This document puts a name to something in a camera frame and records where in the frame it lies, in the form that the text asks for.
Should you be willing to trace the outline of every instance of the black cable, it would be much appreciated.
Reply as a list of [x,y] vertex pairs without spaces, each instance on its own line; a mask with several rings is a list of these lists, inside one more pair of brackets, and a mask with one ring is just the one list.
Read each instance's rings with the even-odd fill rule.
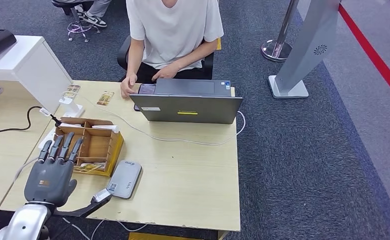
[[41,106],[32,106],[31,108],[29,108],[27,110],[27,122],[28,122],[28,126],[27,127],[25,127],[25,128],[6,128],[6,129],[1,129],[0,133],[6,132],[6,131],[25,131],[25,130],[29,129],[32,126],[32,123],[30,122],[30,111],[32,109],[41,109],[41,108],[42,108]]
[[55,127],[58,128],[62,124],[62,122],[60,120],[58,120],[54,115],[50,114],[50,117],[55,122]]

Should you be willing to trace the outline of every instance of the robotic hand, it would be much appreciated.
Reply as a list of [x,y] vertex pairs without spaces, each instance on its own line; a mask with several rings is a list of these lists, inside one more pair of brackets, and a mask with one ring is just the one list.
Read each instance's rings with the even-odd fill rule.
[[28,202],[15,211],[8,226],[0,230],[0,240],[47,240],[49,232],[44,224],[52,215],[85,218],[110,201],[112,194],[104,188],[92,197],[87,207],[71,212],[57,210],[66,204],[77,186],[77,181],[71,178],[81,138],[75,142],[66,159],[73,136],[73,132],[66,136],[61,149],[63,136],[57,137],[50,151],[52,141],[45,143],[24,188]]

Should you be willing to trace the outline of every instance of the desk leg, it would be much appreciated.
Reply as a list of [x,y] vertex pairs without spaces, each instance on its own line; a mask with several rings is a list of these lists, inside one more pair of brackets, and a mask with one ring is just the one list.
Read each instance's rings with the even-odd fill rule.
[[217,240],[224,240],[228,233],[229,231],[218,231]]

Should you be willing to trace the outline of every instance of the stool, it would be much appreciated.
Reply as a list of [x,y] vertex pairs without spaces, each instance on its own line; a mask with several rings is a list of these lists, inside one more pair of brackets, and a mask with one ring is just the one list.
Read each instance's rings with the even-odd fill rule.
[[71,22],[67,26],[68,40],[69,41],[73,40],[72,34],[82,34],[84,37],[84,42],[87,43],[87,42],[89,42],[89,39],[86,38],[85,32],[91,30],[92,28],[96,29],[97,34],[99,34],[101,32],[97,26],[90,24],[84,20],[80,20],[78,14],[77,14],[75,6],[80,5],[80,4],[86,4],[87,2],[64,3],[64,2],[59,2],[59,1],[55,1],[55,0],[51,0],[51,2],[57,8],[70,9],[71,14],[74,17],[74,21]]

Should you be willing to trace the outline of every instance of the office chair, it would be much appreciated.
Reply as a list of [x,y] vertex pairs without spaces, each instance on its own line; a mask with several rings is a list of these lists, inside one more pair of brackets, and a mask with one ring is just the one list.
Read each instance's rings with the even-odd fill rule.
[[[118,65],[120,65],[120,67],[122,67],[126,71],[128,69],[129,48],[130,48],[131,40],[132,38],[130,37],[130,35],[127,36],[126,40],[124,40],[124,43],[121,46],[120,50],[118,51],[118,55],[117,55]],[[213,61],[214,61],[214,52],[206,56],[205,60],[201,61],[202,70],[205,76],[203,77],[203,79],[211,80],[213,78]]]
[[74,17],[74,21],[71,22],[67,26],[67,31],[68,31],[68,40],[72,41],[73,37],[72,34],[82,34],[84,37],[84,42],[87,43],[89,42],[89,39],[86,37],[85,32],[91,30],[94,28],[96,30],[96,33],[99,34],[101,31],[97,28],[97,26],[90,24],[84,20],[81,20],[77,14],[77,11],[75,9],[75,6],[77,5],[82,5],[83,10],[87,11],[93,2],[73,2],[73,3],[64,3],[64,2],[59,2],[55,0],[51,0],[52,4],[57,7],[57,8],[62,8],[64,10],[64,13],[66,15],[69,15],[70,12]]

